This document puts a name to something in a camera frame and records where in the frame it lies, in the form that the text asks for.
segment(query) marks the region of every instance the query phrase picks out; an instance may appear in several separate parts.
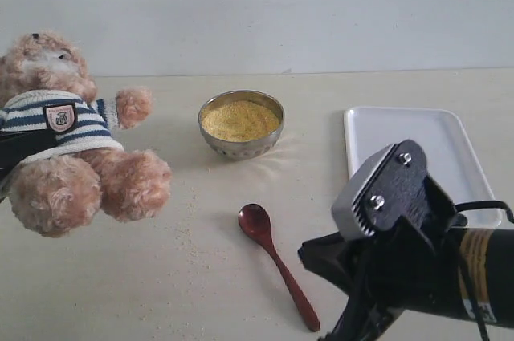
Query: metal bowl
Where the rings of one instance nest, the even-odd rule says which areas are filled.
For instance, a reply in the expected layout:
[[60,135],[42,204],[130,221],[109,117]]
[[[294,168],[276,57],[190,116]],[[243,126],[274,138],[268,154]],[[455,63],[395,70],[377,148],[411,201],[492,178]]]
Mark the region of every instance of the metal bowl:
[[[249,140],[247,142],[230,142],[228,140],[221,140],[212,136],[203,128],[202,121],[210,111],[241,100],[259,104],[272,111],[275,116],[279,118],[279,127],[262,138]],[[251,159],[268,152],[279,140],[280,134],[284,129],[284,109],[277,99],[267,94],[263,94],[262,92],[252,90],[229,91],[207,100],[202,105],[200,112],[198,113],[198,125],[200,126],[200,131],[207,144],[218,154],[233,160]]]

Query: screw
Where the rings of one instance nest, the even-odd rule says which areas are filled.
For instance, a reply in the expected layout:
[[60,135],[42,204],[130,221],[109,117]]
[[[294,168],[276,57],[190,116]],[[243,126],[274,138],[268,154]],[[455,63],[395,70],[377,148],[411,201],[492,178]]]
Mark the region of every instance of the screw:
[[408,152],[404,152],[403,154],[398,155],[398,159],[404,166],[407,166],[412,160],[412,156]]
[[382,195],[373,195],[369,199],[369,203],[371,204],[371,207],[373,207],[373,210],[379,210],[381,207],[385,204],[386,200]]

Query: yellow powder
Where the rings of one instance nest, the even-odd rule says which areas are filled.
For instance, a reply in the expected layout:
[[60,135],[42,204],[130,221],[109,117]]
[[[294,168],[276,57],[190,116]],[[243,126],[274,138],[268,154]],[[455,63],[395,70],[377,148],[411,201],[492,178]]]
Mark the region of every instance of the yellow powder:
[[221,140],[247,142],[262,138],[276,130],[279,118],[268,108],[240,100],[208,112],[203,128]]

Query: striped shirt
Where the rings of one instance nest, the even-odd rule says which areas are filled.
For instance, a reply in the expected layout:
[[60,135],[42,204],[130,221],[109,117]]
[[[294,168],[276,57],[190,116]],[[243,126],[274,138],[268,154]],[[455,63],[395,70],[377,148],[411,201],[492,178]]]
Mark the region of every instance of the striped shirt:
[[0,110],[0,132],[51,129],[57,147],[41,151],[21,164],[93,148],[123,146],[112,138],[119,121],[115,99],[98,99],[90,104],[65,91],[35,90],[9,100]]

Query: red wooden spoon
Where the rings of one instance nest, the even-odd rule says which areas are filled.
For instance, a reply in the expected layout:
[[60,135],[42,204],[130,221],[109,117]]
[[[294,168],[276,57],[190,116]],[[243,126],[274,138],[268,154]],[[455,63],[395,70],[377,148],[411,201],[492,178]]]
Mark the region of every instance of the red wooden spoon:
[[304,320],[305,325],[310,331],[318,331],[320,329],[320,320],[318,319],[314,309],[305,297],[304,292],[300,289],[295,279],[292,277],[288,268],[284,265],[276,252],[273,240],[271,239],[271,221],[266,210],[255,204],[250,203],[239,211],[239,226],[241,230],[251,239],[261,245],[279,268],[282,278],[286,282],[289,293]]

